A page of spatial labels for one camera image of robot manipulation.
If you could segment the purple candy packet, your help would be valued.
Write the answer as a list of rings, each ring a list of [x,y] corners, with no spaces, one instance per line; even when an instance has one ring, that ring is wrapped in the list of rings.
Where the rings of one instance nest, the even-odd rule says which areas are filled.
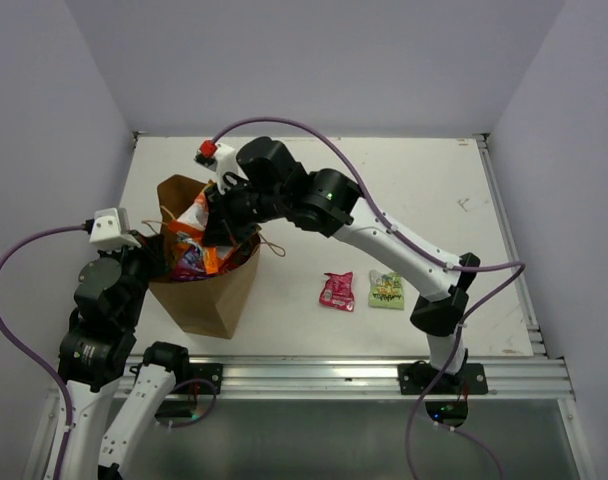
[[[203,252],[196,243],[178,242],[171,247],[170,278],[175,282],[190,282],[208,277]]]

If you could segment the orange white snack packet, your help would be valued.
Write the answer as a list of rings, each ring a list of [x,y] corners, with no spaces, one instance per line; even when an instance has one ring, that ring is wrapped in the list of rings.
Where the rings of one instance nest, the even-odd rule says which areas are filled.
[[[177,260],[193,249],[200,254],[205,273],[211,275],[219,272],[220,263],[217,248],[204,241],[209,216],[205,191],[203,188],[190,206],[170,222],[168,231],[175,236],[173,251]]]

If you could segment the brown paper bag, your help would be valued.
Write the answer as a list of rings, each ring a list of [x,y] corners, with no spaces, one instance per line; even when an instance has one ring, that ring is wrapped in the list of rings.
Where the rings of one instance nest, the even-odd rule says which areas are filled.
[[[175,236],[167,225],[189,207],[204,186],[181,175],[171,176],[157,186],[161,234],[165,237],[166,258],[171,269]],[[261,246],[272,248],[278,256],[285,255],[281,246],[267,242],[259,234],[249,241],[253,244],[253,254],[235,270],[190,282],[172,281],[170,270],[167,276],[150,282],[153,296],[184,332],[224,339],[233,337],[256,278]]]

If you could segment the red snack packet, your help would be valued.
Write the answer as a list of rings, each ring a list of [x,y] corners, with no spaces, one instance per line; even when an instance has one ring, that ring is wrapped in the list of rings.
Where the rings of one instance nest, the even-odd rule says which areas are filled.
[[[248,261],[253,254],[253,244],[251,241],[247,241],[243,244],[238,244],[228,254],[226,259],[219,267],[218,273],[220,275],[225,274],[229,271],[235,270],[242,266]]]

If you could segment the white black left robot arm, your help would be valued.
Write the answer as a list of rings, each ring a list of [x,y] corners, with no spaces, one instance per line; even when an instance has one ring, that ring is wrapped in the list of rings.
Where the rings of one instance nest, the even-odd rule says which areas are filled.
[[[122,479],[164,398],[192,379],[186,348],[148,347],[133,388],[115,418],[109,410],[128,357],[151,280],[167,271],[164,238],[138,234],[133,246],[83,267],[75,310],[60,344],[58,374],[69,393],[60,411],[47,479]]]

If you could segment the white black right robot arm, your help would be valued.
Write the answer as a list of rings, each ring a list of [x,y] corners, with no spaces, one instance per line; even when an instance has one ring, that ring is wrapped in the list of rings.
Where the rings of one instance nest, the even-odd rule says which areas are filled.
[[[258,227],[284,219],[357,248],[392,269],[419,293],[411,323],[427,336],[429,379],[452,392],[465,380],[461,321],[479,258],[424,241],[368,204],[366,191],[334,169],[307,172],[285,144],[258,137],[240,149],[205,141],[196,162],[217,175],[207,188],[208,246],[246,242]]]

